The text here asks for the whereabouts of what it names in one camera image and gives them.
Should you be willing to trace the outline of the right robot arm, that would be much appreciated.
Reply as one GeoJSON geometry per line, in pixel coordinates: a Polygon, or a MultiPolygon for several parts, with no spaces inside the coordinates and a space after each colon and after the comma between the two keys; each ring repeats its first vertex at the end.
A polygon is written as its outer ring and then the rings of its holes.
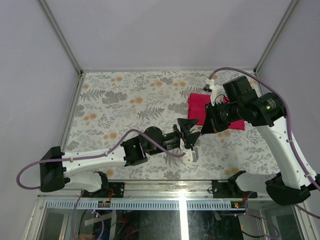
{"type": "Polygon", "coordinates": [[[257,129],[277,162],[279,173],[253,174],[244,170],[228,179],[228,192],[240,197],[255,192],[271,197],[281,206],[304,202],[315,190],[320,176],[308,164],[293,139],[287,120],[289,115],[281,99],[268,92],[258,96],[245,76],[223,84],[226,101],[205,105],[201,134],[217,134],[231,123],[244,120],[257,129]]]}

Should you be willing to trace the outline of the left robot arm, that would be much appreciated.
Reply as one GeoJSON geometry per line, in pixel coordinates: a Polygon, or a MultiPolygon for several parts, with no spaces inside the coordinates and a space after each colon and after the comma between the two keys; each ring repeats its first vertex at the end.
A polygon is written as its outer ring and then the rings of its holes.
{"type": "Polygon", "coordinates": [[[167,134],[155,126],[125,140],[123,137],[111,148],[87,152],[63,152],[51,147],[39,165],[40,191],[50,193],[63,188],[80,189],[105,197],[110,190],[107,167],[136,166],[148,161],[148,156],[166,153],[185,162],[198,158],[193,149],[201,133],[192,132],[198,119],[179,118],[173,131],[167,134]]]}

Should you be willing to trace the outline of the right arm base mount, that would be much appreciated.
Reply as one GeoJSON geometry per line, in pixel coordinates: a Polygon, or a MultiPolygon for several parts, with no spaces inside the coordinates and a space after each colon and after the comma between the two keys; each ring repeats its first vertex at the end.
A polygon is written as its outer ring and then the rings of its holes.
{"type": "Polygon", "coordinates": [[[215,199],[233,198],[232,185],[227,180],[212,180],[212,195],[215,199]]]}

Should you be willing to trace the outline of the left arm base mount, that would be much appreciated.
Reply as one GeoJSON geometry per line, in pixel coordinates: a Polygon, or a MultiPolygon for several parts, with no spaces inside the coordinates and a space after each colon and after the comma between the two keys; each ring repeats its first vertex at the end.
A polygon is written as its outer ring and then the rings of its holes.
{"type": "Polygon", "coordinates": [[[107,186],[102,186],[98,191],[97,198],[123,198],[125,192],[124,182],[109,182],[107,186]]]}

